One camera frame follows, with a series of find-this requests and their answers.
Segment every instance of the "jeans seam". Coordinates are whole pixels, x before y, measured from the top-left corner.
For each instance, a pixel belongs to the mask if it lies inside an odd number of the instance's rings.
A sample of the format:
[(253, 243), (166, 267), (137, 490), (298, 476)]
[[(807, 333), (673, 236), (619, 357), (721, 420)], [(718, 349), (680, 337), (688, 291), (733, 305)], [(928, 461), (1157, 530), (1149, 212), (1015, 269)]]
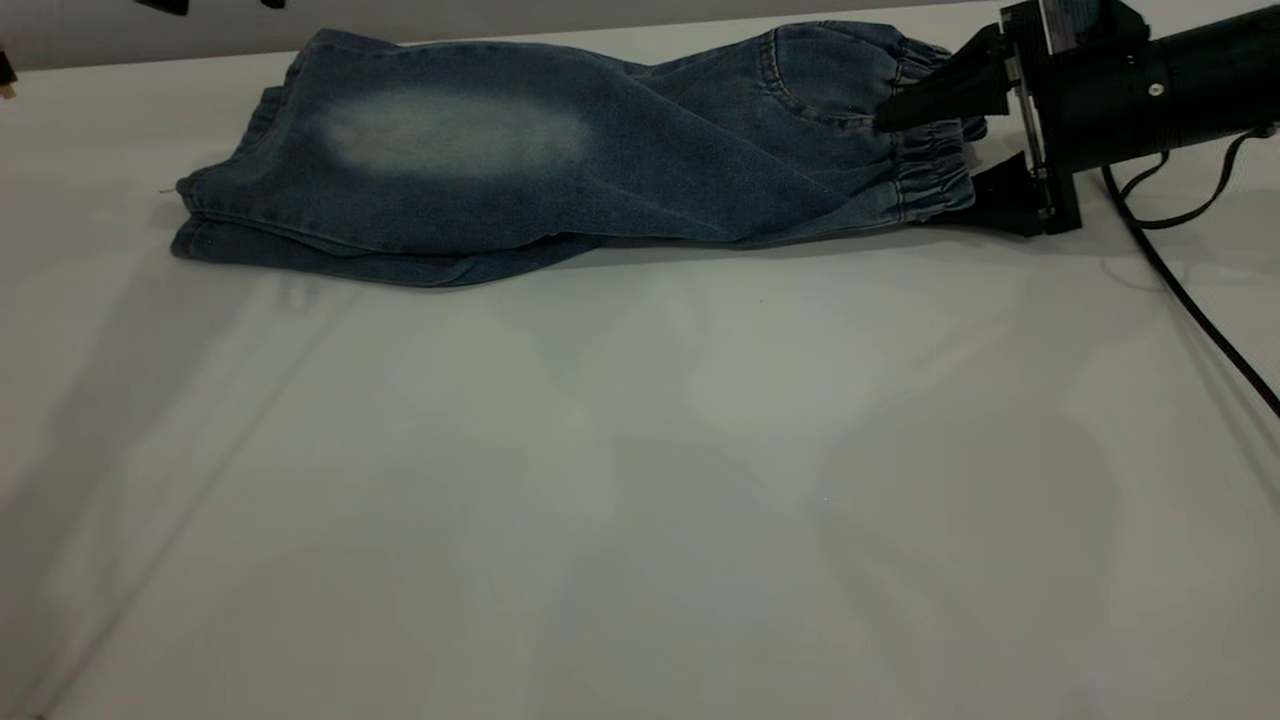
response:
[[(906, 60), (905, 60), (906, 53), (905, 53), (905, 49), (902, 47), (905, 44), (906, 44), (906, 37), (904, 37), (899, 42), (899, 46), (897, 46), (897, 70), (893, 73), (893, 83), (890, 86), (890, 96), (891, 97), (893, 95), (897, 95), (900, 83), (902, 82), (902, 73), (906, 69)], [(902, 156), (901, 156), (901, 152), (902, 152), (902, 138), (899, 137), (899, 133), (891, 132), (890, 133), (890, 142), (892, 143), (892, 147), (893, 147), (893, 165), (896, 168), (899, 168), (899, 170), (893, 173), (893, 191), (897, 193), (897, 222), (899, 223), (905, 223), (906, 222), (906, 196), (902, 195), (902, 173), (901, 173), (901, 167), (902, 167), (902, 164), (901, 164), (901, 160), (902, 160)]]
[(876, 115), (847, 114), (837, 115), (819, 110), (796, 97), (786, 81), (782, 79), (782, 68), (778, 65), (777, 28), (771, 29), (760, 37), (760, 74), (764, 76), (764, 88), (791, 114), (815, 123), (837, 127), (870, 127)]

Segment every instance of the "elastic cuff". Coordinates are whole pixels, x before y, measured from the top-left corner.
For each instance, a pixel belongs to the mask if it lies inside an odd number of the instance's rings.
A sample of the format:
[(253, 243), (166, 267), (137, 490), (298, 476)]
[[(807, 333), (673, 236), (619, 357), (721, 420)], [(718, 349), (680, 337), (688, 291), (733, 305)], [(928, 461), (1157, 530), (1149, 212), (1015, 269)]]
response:
[[(918, 40), (904, 38), (899, 47), (899, 87), (919, 82), (950, 54)], [(986, 135), (983, 118), (942, 120), (895, 133), (897, 192), (904, 223), (963, 210), (975, 196), (964, 143)]]

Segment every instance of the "black cable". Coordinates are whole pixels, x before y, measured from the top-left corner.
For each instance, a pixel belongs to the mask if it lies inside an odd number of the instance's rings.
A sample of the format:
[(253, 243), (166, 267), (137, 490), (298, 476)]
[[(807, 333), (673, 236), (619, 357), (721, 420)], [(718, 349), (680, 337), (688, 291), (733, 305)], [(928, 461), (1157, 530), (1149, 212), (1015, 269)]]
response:
[(1187, 313), (1190, 314), (1190, 316), (1196, 320), (1196, 324), (1198, 324), (1201, 329), (1204, 331), (1204, 334), (1207, 334), (1210, 340), (1213, 341), (1213, 345), (1216, 345), (1219, 350), (1222, 351), (1222, 355), (1225, 355), (1226, 359), (1230, 360), (1233, 365), (1235, 365), (1235, 369), (1239, 370), (1242, 375), (1244, 375), (1244, 379), (1248, 380), (1251, 386), (1253, 386), (1253, 389), (1258, 393), (1260, 397), (1262, 397), (1262, 401), (1267, 404), (1267, 407), (1270, 407), (1271, 411), (1275, 413), (1276, 418), (1280, 418), (1280, 397), (1276, 397), (1275, 391), (1271, 389), (1271, 386), (1267, 384), (1267, 380), (1261, 374), (1258, 374), (1258, 372), (1253, 368), (1253, 365), (1249, 364), (1249, 361), (1244, 357), (1244, 355), (1242, 355), (1240, 351), (1236, 350), (1235, 345), (1233, 345), (1231, 341), (1228, 340), (1225, 334), (1222, 334), (1222, 331), (1217, 329), (1217, 325), (1213, 324), (1213, 320), (1211, 320), (1208, 315), (1206, 315), (1204, 311), (1201, 310), (1201, 306), (1196, 302), (1196, 299), (1193, 299), (1190, 293), (1187, 292), (1187, 288), (1183, 287), (1183, 283), (1178, 282), (1178, 278), (1174, 275), (1172, 270), (1169, 269), (1169, 265), (1165, 264), (1165, 260), (1164, 258), (1160, 256), (1160, 252), (1156, 252), (1156, 247), (1151, 243), (1151, 240), (1147, 237), (1147, 233), (1144, 232), (1146, 229), (1171, 228), (1175, 225), (1180, 225), (1183, 223), (1188, 223), (1203, 215), (1204, 211), (1208, 210), (1210, 206), (1213, 205), (1213, 202), (1222, 195), (1222, 191), (1226, 190), (1226, 184), (1228, 182), (1230, 182), (1231, 173), (1235, 169), (1235, 158), (1236, 155), (1239, 155), (1240, 146), (1244, 145), (1247, 140), (1253, 140), (1258, 137), (1271, 137), (1272, 135), (1275, 135), (1275, 131), (1276, 131), (1275, 126), (1267, 126), (1265, 128), (1258, 128), (1256, 131), (1248, 132), (1235, 138), (1235, 141), (1231, 142), (1230, 149), (1228, 149), (1226, 151), (1226, 158), (1222, 164), (1222, 177), (1219, 181), (1217, 191), (1213, 192), (1213, 197), (1210, 199), (1210, 201), (1206, 202), (1204, 205), (1197, 208), (1196, 210), (1192, 210), (1190, 213), (1187, 213), (1184, 215), (1178, 215), (1176, 218), (1169, 218), (1167, 220), (1148, 222), (1134, 218), (1133, 211), (1129, 209), (1126, 199), (1142, 181), (1156, 174), (1161, 168), (1165, 167), (1165, 163), (1169, 161), (1169, 152), (1164, 152), (1161, 155), (1158, 165), (1151, 168), (1149, 170), (1143, 172), (1134, 179), (1129, 181), (1129, 183), (1125, 184), (1124, 190), (1120, 190), (1120, 186), (1116, 183), (1115, 173), (1111, 172), (1110, 165), (1102, 168), (1102, 178), (1107, 183), (1107, 192), (1111, 195), (1111, 201), (1115, 204), (1116, 210), (1120, 213), (1120, 217), (1124, 219), (1125, 225), (1129, 228), (1129, 234), (1133, 236), (1134, 242), (1138, 243), (1138, 249), (1142, 250), (1142, 254), (1147, 258), (1147, 261), (1151, 263), (1151, 266), (1156, 270), (1156, 274), (1158, 274), (1160, 278), (1165, 281), (1165, 284), (1169, 287), (1170, 292), (1172, 292), (1174, 297), (1176, 297), (1178, 301), (1183, 304), (1183, 307), (1185, 307)]

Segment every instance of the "pocket stitching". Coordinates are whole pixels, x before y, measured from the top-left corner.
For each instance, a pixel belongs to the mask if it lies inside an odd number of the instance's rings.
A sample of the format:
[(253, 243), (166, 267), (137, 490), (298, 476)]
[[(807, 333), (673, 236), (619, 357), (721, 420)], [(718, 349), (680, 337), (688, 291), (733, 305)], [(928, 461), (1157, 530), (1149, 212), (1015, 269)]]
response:
[(787, 87), (786, 81), (782, 79), (782, 69), (778, 65), (777, 33), (778, 31), (774, 28), (760, 37), (760, 74), (764, 76), (764, 88), (780, 105), (799, 118), (837, 127), (867, 128), (876, 122), (876, 115), (827, 113), (796, 97)]

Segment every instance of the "jeans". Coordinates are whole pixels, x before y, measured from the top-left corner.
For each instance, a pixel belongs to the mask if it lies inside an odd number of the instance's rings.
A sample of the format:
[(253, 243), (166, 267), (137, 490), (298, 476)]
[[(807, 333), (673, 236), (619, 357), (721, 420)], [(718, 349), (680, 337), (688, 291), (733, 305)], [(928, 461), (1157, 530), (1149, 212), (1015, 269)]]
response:
[(232, 158), (179, 181), (174, 255), (410, 286), (527, 273), (612, 238), (751, 246), (973, 202), (982, 119), (876, 108), (946, 51), (823, 22), (659, 65), (549, 45), (321, 31)]

